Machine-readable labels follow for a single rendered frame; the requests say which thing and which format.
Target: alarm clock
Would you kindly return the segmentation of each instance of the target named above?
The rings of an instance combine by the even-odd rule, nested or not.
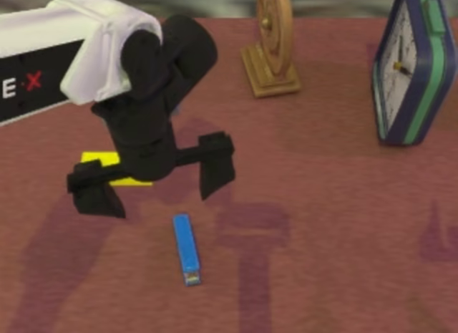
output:
[[[380,141],[420,143],[456,69],[454,39],[442,0],[394,0],[372,69]]]

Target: table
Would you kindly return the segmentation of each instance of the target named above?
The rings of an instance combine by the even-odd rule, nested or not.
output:
[[[3,127],[0,332],[456,330],[457,88],[422,145],[384,148],[369,82],[383,19],[295,20],[303,91],[264,100],[240,58],[255,22],[202,22],[220,59],[174,126],[181,146],[229,132],[236,181],[202,203],[190,166],[117,190],[126,221],[78,216],[64,176],[83,150],[112,149],[104,125],[67,105]],[[180,211],[203,268],[194,288],[175,249]]]

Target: yellow block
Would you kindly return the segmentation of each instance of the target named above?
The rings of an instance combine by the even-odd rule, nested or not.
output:
[[[99,159],[103,166],[116,165],[120,161],[120,157],[116,152],[83,152],[81,162],[93,161]],[[152,183],[137,181],[132,178],[125,178],[111,181],[111,186],[151,186]]]

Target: red x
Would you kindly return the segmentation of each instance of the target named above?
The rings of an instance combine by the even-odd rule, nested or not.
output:
[[[30,92],[34,89],[34,87],[41,87],[42,84],[40,84],[40,77],[42,75],[42,71],[39,70],[35,74],[28,73],[27,74],[27,79],[29,80],[29,84],[27,85],[27,92]]]

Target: blue usb stick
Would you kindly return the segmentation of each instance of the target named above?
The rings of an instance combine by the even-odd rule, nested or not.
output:
[[[186,213],[175,215],[173,217],[173,228],[175,229],[178,255],[183,277],[185,278],[185,285],[200,284],[200,264],[189,215]]]

